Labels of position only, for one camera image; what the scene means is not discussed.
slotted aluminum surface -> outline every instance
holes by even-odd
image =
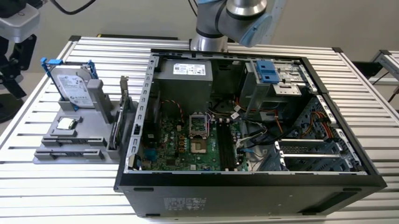
[[[104,92],[119,98],[119,77],[130,77],[139,99],[151,48],[188,49],[187,41],[83,37],[70,42],[59,58],[94,60]],[[35,148],[59,110],[59,95],[44,77],[0,137],[0,223],[399,223],[398,114],[353,67],[331,48],[230,45],[232,53],[305,56],[327,86],[366,152],[389,187],[326,218],[272,220],[270,217],[139,218],[126,197],[114,192],[118,165],[35,165]]]

aluminum table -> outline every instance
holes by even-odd
[[[59,59],[94,60],[104,92],[119,99],[120,75],[138,100],[151,48],[188,49],[187,41],[82,37]],[[0,137],[0,223],[399,223],[399,115],[347,56],[333,48],[230,44],[232,53],[305,56],[319,74],[389,187],[323,218],[139,218],[123,194],[114,192],[118,165],[35,165],[40,145],[59,111],[59,94],[43,77]]]

sticker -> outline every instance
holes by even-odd
[[[79,76],[58,75],[58,79],[67,95],[66,98],[71,103],[80,107],[94,106],[83,78]]]
[[[175,64],[174,75],[204,76],[207,75],[206,65],[204,64]]]
[[[170,211],[182,210],[204,210],[207,198],[206,197],[164,197],[164,208]]]
[[[236,119],[238,117],[239,117],[239,113],[235,112],[235,113],[231,115],[231,118],[232,118],[232,119]]]
[[[242,109],[242,107],[239,105],[235,106],[235,111],[239,112],[239,110]]]

blue latch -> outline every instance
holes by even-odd
[[[260,75],[260,81],[263,83],[278,84],[281,82],[281,77],[275,71],[275,65],[271,61],[256,61],[256,71]]]

power cable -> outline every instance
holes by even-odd
[[[375,82],[373,83],[373,85],[377,84],[377,82],[378,82],[382,78],[385,78],[385,76],[386,76],[389,73],[390,73],[390,72],[387,72],[386,74],[383,74],[383,75],[379,77],[379,79],[375,80]]]
[[[96,0],[91,0],[84,6],[82,6],[78,10],[70,12],[67,11],[60,4],[56,2],[56,0],[50,0],[50,2],[55,5],[55,7],[67,15],[75,15],[80,13],[83,10],[86,10],[95,2]]]
[[[194,6],[192,6],[192,3],[191,3],[191,1],[188,0],[188,4],[190,4],[190,7],[191,7],[191,9],[192,9],[192,12],[194,12],[194,14],[195,14],[195,17],[198,17],[198,13],[195,12],[195,10],[194,10]]]

